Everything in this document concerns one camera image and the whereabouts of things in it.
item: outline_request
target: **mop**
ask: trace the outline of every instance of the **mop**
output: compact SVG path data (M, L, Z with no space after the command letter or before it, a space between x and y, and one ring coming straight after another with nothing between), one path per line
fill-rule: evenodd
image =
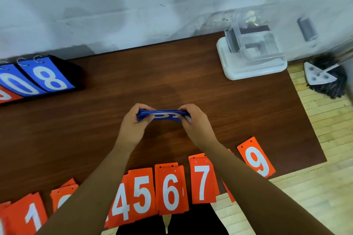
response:
M310 89L335 99L346 94L347 75L342 66L343 62L353 57L351 50L341 56L338 61L331 54L320 56L304 63L305 78Z

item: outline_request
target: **wood grain surface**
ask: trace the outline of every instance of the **wood grain surface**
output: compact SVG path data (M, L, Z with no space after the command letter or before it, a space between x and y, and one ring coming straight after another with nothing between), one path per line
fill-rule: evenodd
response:
M49 193L74 177L82 183L116 140L137 102L156 109L194 103L218 140L236 146L255 136L276 169L272 177L326 161L287 71L238 81L223 73L216 33L73 60L86 71L86 89L0 108L0 202ZM200 153L182 126L151 123L132 153L129 169L157 163L184 165Z

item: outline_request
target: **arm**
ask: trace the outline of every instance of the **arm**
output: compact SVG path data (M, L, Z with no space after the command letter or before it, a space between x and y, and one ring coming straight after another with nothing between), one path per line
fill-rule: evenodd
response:
M139 109L153 108L136 104L124 117L113 150L75 193L39 229L43 234L97 235L103 230L114 196L124 175L126 163L142 139L154 115L137 122Z
M333 235L292 198L220 144L200 108L187 104L179 109L190 113L191 123L180 117L183 127L210 159L256 234Z

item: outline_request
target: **metal ring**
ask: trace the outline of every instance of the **metal ring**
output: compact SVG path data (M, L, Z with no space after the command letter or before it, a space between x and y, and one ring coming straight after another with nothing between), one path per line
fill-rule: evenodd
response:
M37 58L37 57L42 57L42 56L41 56L41 55L34 56L34 57L33 57L33 60L34 60L35 62L37 62L37 63L44 63L44 62L38 62L38 61L36 61L36 58Z
M2 62L0 62L0 63L2 63ZM9 63L9 62L3 62L3 63ZM0 66L0 70L10 70L10 69L3 69L3 68L1 68L1 66Z
M18 63L18 60L20 60L20 59L26 60L25 58L18 58L18 59L16 60L16 62L17 62L18 65L20 65L20 66L28 66L28 65L29 65L29 64L22 65L22 64Z

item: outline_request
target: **hand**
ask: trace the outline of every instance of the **hand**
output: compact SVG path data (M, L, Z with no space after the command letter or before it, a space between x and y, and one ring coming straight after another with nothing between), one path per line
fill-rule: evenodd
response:
M124 148L132 153L136 145L140 142L145 132L146 126L153 120L154 114L149 115L138 122L136 114L139 109L155 111L154 108L145 104L136 103L122 120L119 135L115 142L115 147Z
M191 116L191 123L185 117L180 116L187 135L196 147L202 149L207 145L218 143L207 115L195 104L186 104L179 110L188 111Z

